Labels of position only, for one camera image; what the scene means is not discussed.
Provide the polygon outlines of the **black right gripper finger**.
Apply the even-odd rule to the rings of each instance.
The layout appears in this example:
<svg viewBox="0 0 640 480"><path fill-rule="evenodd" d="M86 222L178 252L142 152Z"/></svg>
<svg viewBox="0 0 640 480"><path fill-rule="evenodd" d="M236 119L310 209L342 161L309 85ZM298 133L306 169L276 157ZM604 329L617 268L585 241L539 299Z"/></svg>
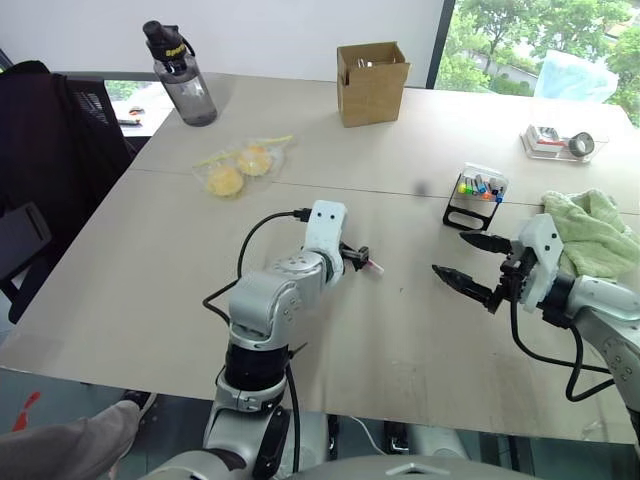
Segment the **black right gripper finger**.
<svg viewBox="0 0 640 480"><path fill-rule="evenodd" d="M485 231L462 231L459 236L470 245L491 253L510 254L512 252L511 241L498 235Z"/></svg>
<svg viewBox="0 0 640 480"><path fill-rule="evenodd" d="M433 265L432 270L446 285L456 292L479 302L492 314L497 311L503 300L502 286L490 289L475 282L471 276L450 267Z"/></svg>

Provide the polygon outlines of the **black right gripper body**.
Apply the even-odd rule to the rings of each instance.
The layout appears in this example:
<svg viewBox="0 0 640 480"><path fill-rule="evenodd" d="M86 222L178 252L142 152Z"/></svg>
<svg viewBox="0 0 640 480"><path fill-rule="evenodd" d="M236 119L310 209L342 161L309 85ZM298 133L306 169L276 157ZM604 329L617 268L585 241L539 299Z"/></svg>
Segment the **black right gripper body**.
<svg viewBox="0 0 640 480"><path fill-rule="evenodd" d="M535 266L535 252L519 241L499 241L498 251L506 255L500 266L498 293L502 300L517 301L521 287Z"/></svg>

